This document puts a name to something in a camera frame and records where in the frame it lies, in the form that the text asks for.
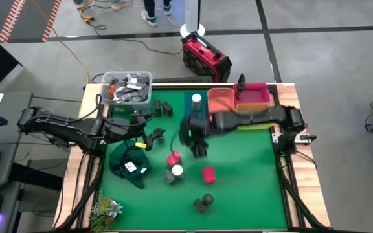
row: white cap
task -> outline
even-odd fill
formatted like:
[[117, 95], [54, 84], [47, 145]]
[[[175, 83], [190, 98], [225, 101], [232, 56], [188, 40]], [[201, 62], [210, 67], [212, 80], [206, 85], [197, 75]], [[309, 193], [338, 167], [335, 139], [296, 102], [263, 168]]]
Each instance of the white cap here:
[[192, 95], [192, 101], [199, 103], [201, 101], [202, 97], [200, 94], [193, 94]]
[[175, 165], [172, 167], [172, 174], [175, 175], [175, 176], [180, 176], [182, 175], [182, 172], [183, 172], [183, 168], [181, 165]]

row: person's feet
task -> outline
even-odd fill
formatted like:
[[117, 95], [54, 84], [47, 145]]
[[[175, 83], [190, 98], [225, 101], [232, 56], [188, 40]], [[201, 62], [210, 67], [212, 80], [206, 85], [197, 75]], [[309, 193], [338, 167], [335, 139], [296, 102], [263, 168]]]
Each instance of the person's feet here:
[[74, 3], [76, 4], [77, 9], [81, 9], [81, 8], [85, 7], [90, 2], [91, 2], [91, 0], [74, 1]]
[[151, 25], [152, 27], [156, 27], [158, 25], [158, 20], [155, 17], [149, 17], [148, 12], [143, 10], [141, 13], [142, 20], [145, 21], [145, 23]]
[[172, 4], [169, 3], [169, 6], [163, 6], [163, 11], [165, 12], [166, 16], [170, 16], [172, 14]]
[[122, 8], [132, 5], [133, 0], [120, 0], [117, 3], [112, 3], [111, 8], [114, 10], [122, 10]]

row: red toolbox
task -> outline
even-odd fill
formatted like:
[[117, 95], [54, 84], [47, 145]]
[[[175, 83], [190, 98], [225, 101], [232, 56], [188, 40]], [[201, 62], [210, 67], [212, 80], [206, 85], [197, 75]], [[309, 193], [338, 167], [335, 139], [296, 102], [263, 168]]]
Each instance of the red toolbox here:
[[183, 61], [200, 76], [211, 76], [214, 83], [225, 83], [230, 76], [230, 58], [212, 46], [197, 32], [182, 39]]

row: small plant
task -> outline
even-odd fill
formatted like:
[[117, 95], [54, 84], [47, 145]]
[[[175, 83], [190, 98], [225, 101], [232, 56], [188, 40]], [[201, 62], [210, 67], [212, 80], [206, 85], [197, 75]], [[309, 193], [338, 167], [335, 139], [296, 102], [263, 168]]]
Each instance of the small plant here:
[[91, 231], [105, 231], [116, 220], [119, 214], [122, 213], [122, 208], [123, 206], [115, 200], [103, 197], [103, 189], [99, 189], [97, 202], [91, 210], [93, 213], [90, 218]]

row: warning tape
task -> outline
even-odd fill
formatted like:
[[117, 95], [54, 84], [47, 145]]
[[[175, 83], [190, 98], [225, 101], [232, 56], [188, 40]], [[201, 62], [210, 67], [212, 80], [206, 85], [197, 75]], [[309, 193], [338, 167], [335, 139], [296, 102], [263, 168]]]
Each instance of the warning tape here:
[[50, 36], [50, 32], [52, 29], [52, 25], [54, 24], [54, 20], [56, 19], [58, 9], [60, 7], [60, 3], [62, 0], [56, 0], [54, 2], [54, 6], [52, 7], [51, 15], [49, 17], [49, 21], [47, 22], [47, 26], [45, 27], [44, 34], [42, 40], [46, 42]]
[[8, 17], [6, 18], [3, 28], [0, 32], [0, 43], [8, 41], [12, 29], [17, 22], [18, 16], [24, 7], [25, 1], [26, 0], [14, 0], [14, 3], [11, 6], [11, 10], [8, 13]]

